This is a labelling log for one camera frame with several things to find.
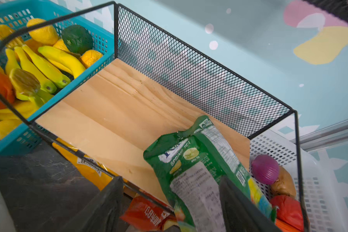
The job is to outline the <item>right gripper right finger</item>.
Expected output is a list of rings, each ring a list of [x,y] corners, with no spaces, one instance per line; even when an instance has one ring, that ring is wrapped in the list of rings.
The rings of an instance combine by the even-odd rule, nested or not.
[[[220,180],[219,195],[227,232],[280,231],[226,176]]]

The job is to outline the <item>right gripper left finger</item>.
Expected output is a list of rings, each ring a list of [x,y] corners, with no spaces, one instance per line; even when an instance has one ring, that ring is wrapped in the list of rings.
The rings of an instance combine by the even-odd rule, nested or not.
[[[61,232],[116,232],[122,213],[124,182],[113,178],[76,216],[68,221]]]

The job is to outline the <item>green snack bag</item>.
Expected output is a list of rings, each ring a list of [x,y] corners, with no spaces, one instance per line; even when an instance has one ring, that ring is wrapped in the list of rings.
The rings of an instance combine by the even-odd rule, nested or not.
[[[263,216],[276,220],[276,208],[237,158],[208,116],[192,127],[159,137],[144,151],[183,232],[224,232],[219,183],[229,178]]]

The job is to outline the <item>orange fruit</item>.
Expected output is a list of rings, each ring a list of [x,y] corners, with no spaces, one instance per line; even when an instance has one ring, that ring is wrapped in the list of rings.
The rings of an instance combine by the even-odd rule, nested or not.
[[[0,94],[9,102],[15,102],[15,91],[9,77],[0,72]],[[5,109],[6,105],[0,101],[0,110]]]

